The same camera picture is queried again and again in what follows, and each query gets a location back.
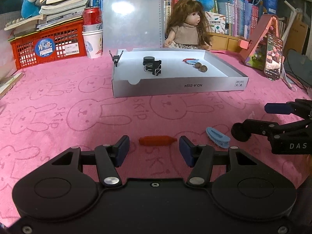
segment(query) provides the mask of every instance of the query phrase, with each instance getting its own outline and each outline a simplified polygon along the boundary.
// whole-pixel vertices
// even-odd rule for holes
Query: black robotic gripper
[[[180,153],[192,168],[186,182],[129,178],[122,184],[116,167],[122,165],[129,145],[124,135],[115,145],[100,145],[93,151],[71,147],[19,180],[12,197],[21,219],[0,233],[311,231],[288,217],[296,200],[293,184],[238,147],[216,151],[181,136]],[[84,165],[96,166],[99,182],[83,173]],[[216,165],[226,166],[226,173],[210,182]]]
[[[295,99],[287,103],[267,103],[266,113],[294,114],[303,120],[279,125],[277,122],[246,119],[232,126],[232,136],[241,142],[252,134],[266,136],[273,154],[312,154],[312,101]]]

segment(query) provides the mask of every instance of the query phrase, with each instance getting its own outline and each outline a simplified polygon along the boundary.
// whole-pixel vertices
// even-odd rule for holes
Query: screw
[[[280,227],[277,231],[278,234],[286,234],[287,232],[288,232],[288,229],[285,226]]]
[[[205,182],[205,180],[201,177],[193,177],[190,178],[189,182],[193,185],[201,185],[202,183]]]
[[[25,233],[25,234],[31,234],[32,233],[32,228],[30,228],[29,226],[24,226],[22,228],[22,231]]]
[[[115,185],[119,182],[117,177],[107,177],[104,179],[104,183],[107,185]]]
[[[160,185],[159,185],[159,183],[152,183],[151,186],[152,187],[159,187]]]

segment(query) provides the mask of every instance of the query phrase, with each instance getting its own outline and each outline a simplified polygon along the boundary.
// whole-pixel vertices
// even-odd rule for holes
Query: doll's hair
[[[166,35],[174,26],[182,25],[189,14],[198,12],[200,16],[200,22],[197,25],[197,32],[199,37],[199,44],[204,45],[205,42],[211,45],[211,36],[209,35],[209,22],[203,11],[203,6],[198,1],[193,0],[179,0],[172,8],[171,16],[169,17],[166,29]]]

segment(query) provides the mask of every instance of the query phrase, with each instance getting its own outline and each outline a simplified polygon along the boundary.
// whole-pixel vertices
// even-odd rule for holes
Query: doll
[[[179,0],[168,20],[164,47],[211,49],[209,23],[202,4],[193,0]]]

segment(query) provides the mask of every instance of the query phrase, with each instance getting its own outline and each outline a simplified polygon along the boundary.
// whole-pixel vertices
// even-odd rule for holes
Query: smartphone
[[[272,35],[267,35],[266,62],[264,74],[268,78],[278,80],[280,78],[280,67],[283,55],[283,41]]]

